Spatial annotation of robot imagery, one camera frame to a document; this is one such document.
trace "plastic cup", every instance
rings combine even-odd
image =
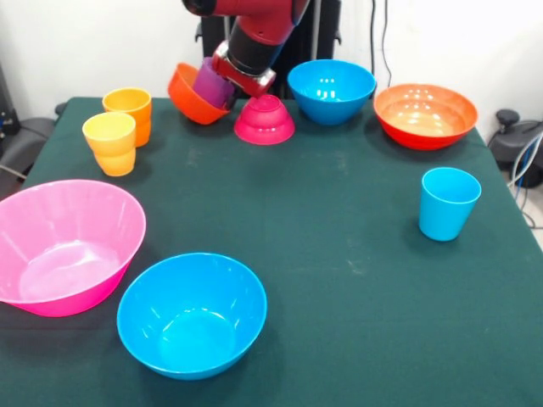
[[[227,100],[234,94],[232,83],[218,75],[211,66],[211,58],[204,58],[198,71],[193,89],[198,95],[218,109],[224,107]]]
[[[126,113],[97,114],[85,122],[83,134],[100,168],[108,176],[125,176],[136,162],[136,121]]]
[[[481,184],[456,168],[439,167],[423,176],[419,227],[430,239],[454,240],[481,196]]]
[[[136,147],[142,147],[151,137],[153,100],[149,92],[126,87],[108,93],[102,100],[106,112],[127,113],[136,121]]]

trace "orange bowl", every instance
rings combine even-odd
[[[179,64],[168,86],[168,94],[173,104],[190,120],[210,125],[230,111],[216,108],[193,90],[197,76],[196,68],[189,64]]]
[[[375,97],[373,107],[384,131],[402,146],[416,150],[448,147],[477,122],[473,103],[434,85],[392,86]]]

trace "yellow cup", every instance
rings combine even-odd
[[[108,112],[91,117],[83,134],[100,168],[108,176],[125,176],[136,162],[136,121],[126,113]]]
[[[106,112],[127,113],[136,120],[136,147],[144,146],[151,136],[153,101],[149,92],[136,87],[117,89],[104,96]]]

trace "orange cup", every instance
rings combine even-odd
[[[193,90],[197,76],[196,68],[189,64],[179,64],[168,86],[168,94],[173,104],[190,120],[210,125],[230,111],[216,108]]]
[[[149,92],[136,87],[116,89],[102,99],[106,112],[127,113],[136,120],[136,147],[144,146],[151,137],[153,101]]]

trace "table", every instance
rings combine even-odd
[[[260,148],[233,135],[235,114],[200,127],[154,100],[152,141],[113,179],[81,134],[100,101],[70,100],[25,187],[113,182],[140,200],[148,233],[96,309],[44,319],[0,306],[2,407],[543,404],[543,256],[477,132],[415,152],[384,135],[370,104],[334,128],[288,107],[297,134]],[[436,165],[483,186],[452,243],[417,229],[420,178]],[[269,315],[230,371],[176,382],[126,352],[115,313],[142,271],[192,251],[249,265]]]

